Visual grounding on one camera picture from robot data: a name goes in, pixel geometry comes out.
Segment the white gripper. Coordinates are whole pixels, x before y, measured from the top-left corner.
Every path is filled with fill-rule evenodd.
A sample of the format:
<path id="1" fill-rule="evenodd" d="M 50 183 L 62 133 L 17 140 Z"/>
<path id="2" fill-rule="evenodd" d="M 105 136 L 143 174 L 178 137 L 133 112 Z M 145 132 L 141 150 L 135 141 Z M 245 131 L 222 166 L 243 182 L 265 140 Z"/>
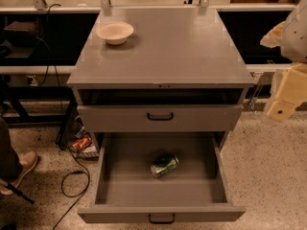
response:
<path id="1" fill-rule="evenodd" d="M 260 40 L 267 48 L 279 47 L 285 22 L 274 26 Z M 307 100 L 307 64 L 293 63 L 282 73 L 282 80 L 272 102 L 267 110 L 267 116 L 276 122 L 284 122 L 291 118 L 296 109 Z"/>

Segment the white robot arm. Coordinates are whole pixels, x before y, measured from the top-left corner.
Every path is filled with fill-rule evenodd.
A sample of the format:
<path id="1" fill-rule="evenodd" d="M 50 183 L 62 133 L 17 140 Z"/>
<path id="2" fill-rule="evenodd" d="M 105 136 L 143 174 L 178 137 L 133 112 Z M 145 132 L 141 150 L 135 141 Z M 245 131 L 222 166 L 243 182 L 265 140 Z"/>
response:
<path id="1" fill-rule="evenodd" d="M 281 56 L 291 66 L 282 73 L 266 116 L 276 122 L 290 118 L 307 100 L 307 0 L 299 0 L 285 21 L 277 24 L 260 40 L 262 46 L 279 46 Z"/>

